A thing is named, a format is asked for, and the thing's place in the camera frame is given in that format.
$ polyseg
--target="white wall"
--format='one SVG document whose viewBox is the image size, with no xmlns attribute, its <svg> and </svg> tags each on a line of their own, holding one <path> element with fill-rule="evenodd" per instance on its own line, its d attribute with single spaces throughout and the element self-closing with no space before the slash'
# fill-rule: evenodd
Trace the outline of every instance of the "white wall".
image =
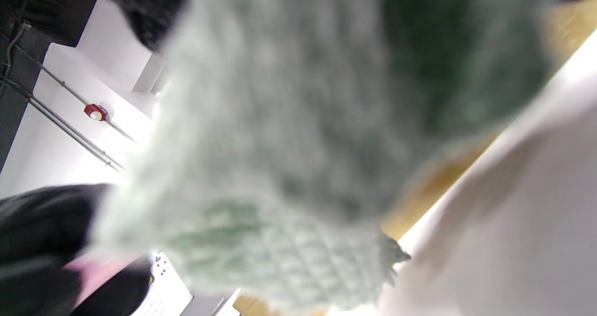
<svg viewBox="0 0 597 316">
<path fill-rule="evenodd" d="M 597 315 L 597 35 L 402 242 L 387 316 Z"/>
<path fill-rule="evenodd" d="M 151 127 L 147 112 L 152 105 L 142 112 L 122 95 L 143 96 L 131 90 L 116 91 L 109 84 L 132 89 L 150 56 L 113 4 L 99 0 L 79 46 L 52 44 L 43 64 L 90 103 L 106 108 L 113 122 L 129 135 L 143 141 Z M 106 123 L 88 118 L 84 105 L 47 74 L 39 74 L 34 94 L 118 162 L 126 163 L 136 149 L 136 144 Z M 145 97 L 154 99 L 149 93 Z M 29 105 L 0 174 L 0 197 L 47 185 L 117 182 L 119 178 Z"/>
</svg>

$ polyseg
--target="red fire alarm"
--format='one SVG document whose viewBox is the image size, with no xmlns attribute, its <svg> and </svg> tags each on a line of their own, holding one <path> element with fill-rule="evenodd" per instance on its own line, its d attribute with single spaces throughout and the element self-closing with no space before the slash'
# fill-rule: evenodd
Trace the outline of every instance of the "red fire alarm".
<svg viewBox="0 0 597 316">
<path fill-rule="evenodd" d="M 100 105 L 91 104 L 85 106 L 85 114 L 93 120 L 106 121 L 108 112 Z"/>
</svg>

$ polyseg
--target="black cloth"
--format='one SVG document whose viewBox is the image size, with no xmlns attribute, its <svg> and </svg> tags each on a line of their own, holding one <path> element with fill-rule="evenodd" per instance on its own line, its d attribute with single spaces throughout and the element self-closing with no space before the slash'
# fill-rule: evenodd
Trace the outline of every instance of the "black cloth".
<svg viewBox="0 0 597 316">
<path fill-rule="evenodd" d="M 76 310 L 76 272 L 62 269 L 85 246 L 105 184 L 44 188 L 0 200 L 0 314 L 128 316 L 149 290 L 149 259 L 108 280 Z"/>
<path fill-rule="evenodd" d="M 188 0 L 112 0 L 120 7 L 137 39 L 158 52 Z"/>
</svg>

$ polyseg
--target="black jacket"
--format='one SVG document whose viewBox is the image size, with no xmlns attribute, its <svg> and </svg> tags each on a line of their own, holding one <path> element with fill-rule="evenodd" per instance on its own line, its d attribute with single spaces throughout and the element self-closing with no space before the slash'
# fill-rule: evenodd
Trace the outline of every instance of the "black jacket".
<svg viewBox="0 0 597 316">
<path fill-rule="evenodd" d="M 73 310 L 79 274 L 62 269 L 86 242 L 105 184 L 44 188 L 0 200 L 0 314 L 128 316 L 149 289 L 151 263 L 128 267 Z"/>
</svg>

